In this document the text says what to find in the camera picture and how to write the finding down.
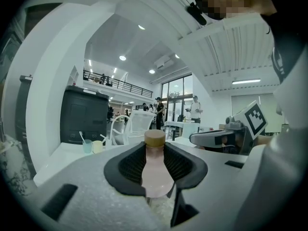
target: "fluorescent light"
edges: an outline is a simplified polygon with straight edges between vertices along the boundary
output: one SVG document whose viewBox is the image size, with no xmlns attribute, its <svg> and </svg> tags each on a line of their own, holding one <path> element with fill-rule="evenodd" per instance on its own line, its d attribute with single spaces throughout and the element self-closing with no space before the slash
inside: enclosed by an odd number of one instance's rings
<svg viewBox="0 0 308 231">
<path fill-rule="evenodd" d="M 232 84 L 233 84 L 233 85 L 236 85 L 236 84 L 245 84 L 245 83 L 260 82 L 260 81 L 261 81 L 261 79 L 235 80 L 235 81 L 232 81 Z"/>
</svg>

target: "plastic cup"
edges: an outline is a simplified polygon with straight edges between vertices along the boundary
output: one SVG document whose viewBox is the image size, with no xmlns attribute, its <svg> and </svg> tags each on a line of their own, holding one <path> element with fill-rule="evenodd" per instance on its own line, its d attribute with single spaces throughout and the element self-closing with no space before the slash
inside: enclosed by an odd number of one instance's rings
<svg viewBox="0 0 308 231">
<path fill-rule="evenodd" d="M 91 153 L 92 152 L 92 141 L 91 140 L 85 140 L 84 142 L 82 142 L 82 147 L 83 147 L 83 151 L 84 153 Z"/>
</svg>

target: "bottle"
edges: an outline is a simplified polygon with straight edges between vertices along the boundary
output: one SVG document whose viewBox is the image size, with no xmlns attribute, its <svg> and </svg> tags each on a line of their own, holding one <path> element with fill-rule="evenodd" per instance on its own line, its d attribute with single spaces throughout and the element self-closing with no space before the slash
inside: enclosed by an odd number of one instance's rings
<svg viewBox="0 0 308 231">
<path fill-rule="evenodd" d="M 172 189 L 174 180 L 164 164 L 166 135 L 161 130 L 148 130 L 144 134 L 146 164 L 142 171 L 142 187 L 147 198 L 162 197 Z"/>
</svg>

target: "balcony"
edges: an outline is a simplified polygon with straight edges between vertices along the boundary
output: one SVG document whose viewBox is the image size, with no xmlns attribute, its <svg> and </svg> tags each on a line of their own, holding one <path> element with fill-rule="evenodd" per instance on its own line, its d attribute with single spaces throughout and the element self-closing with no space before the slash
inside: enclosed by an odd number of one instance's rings
<svg viewBox="0 0 308 231">
<path fill-rule="evenodd" d="M 110 78 L 109 76 L 91 73 L 87 70 L 83 71 L 83 80 L 94 82 L 102 86 L 115 88 L 118 90 L 128 91 L 132 94 L 140 95 L 146 98 L 152 98 L 153 92 L 127 82 Z"/>
</svg>

